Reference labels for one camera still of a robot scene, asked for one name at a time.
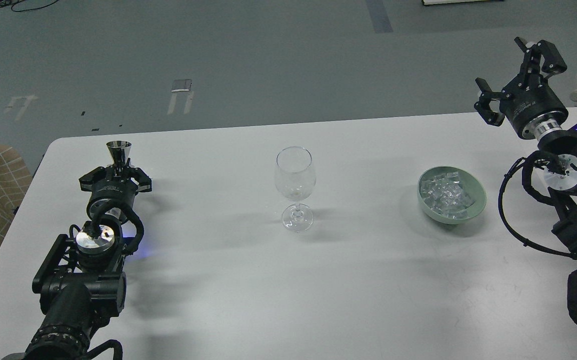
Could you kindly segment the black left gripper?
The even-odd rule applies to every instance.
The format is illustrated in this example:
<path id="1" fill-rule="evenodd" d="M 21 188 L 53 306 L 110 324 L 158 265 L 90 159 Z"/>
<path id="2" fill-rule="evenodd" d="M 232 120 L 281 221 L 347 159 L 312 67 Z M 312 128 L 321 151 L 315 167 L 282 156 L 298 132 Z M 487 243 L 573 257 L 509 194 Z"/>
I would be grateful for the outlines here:
<path id="1" fill-rule="evenodd" d="M 130 160 L 121 166 L 121 180 L 114 180 L 114 176 L 114 166 L 99 166 L 79 178 L 81 191 L 91 193 L 86 209 L 89 219 L 110 201 L 133 208 L 137 193 L 153 191 L 153 180 Z"/>

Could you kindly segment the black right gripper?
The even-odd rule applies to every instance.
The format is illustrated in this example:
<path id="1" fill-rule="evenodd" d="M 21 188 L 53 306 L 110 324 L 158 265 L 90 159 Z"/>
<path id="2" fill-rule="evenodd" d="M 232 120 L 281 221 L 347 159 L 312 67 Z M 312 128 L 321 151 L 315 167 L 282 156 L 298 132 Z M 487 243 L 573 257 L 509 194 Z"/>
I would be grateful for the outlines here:
<path id="1" fill-rule="evenodd" d="M 565 73 L 568 65 L 555 44 L 546 39 L 530 42 L 515 37 L 514 42 L 523 52 L 518 75 L 502 92 L 492 91 L 485 79 L 477 77 L 474 82 L 480 95 L 474 109 L 491 126 L 501 126 L 506 116 L 519 138 L 531 140 L 535 139 L 530 126 L 533 121 L 553 119 L 562 125 L 569 116 L 549 86 L 549 78 Z M 492 101 L 501 101 L 501 112 L 492 110 Z"/>

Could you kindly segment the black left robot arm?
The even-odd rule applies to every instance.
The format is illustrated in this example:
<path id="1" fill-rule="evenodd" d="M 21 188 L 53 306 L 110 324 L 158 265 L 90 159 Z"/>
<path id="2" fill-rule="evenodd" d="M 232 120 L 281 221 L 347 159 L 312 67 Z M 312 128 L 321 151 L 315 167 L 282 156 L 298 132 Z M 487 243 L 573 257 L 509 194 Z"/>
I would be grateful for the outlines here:
<path id="1" fill-rule="evenodd" d="M 152 190 L 152 179 L 118 158 L 79 179 L 91 196 L 82 227 L 60 234 L 32 281 L 44 319 L 25 351 L 7 360 L 94 360 L 112 351 L 124 357 L 121 342 L 109 339 L 91 347 L 95 333 L 118 317 L 126 303 L 126 257 L 138 250 L 145 234 L 133 209 L 135 196 Z"/>

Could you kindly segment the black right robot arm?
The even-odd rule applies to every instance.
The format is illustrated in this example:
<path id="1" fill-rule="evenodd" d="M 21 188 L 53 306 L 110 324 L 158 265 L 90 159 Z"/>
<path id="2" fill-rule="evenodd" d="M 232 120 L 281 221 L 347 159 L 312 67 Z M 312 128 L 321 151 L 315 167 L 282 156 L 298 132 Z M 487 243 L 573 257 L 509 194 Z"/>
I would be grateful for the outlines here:
<path id="1" fill-rule="evenodd" d="M 563 129 L 569 112 L 549 86 L 549 78 L 567 70 L 556 46 L 541 39 L 529 42 L 516 37 L 522 51 L 519 71 L 501 91 L 494 91 L 483 78 L 475 82 L 480 94 L 474 103 L 479 116 L 491 126 L 508 120 L 523 140 L 537 141 L 537 149 L 513 163 L 498 192 L 498 213 L 506 230 L 527 248 L 577 260 L 577 124 Z M 558 221 L 551 232 L 567 251 L 558 251 L 529 240 L 514 230 L 504 212 L 508 183 L 521 173 L 524 191 L 556 210 Z"/>

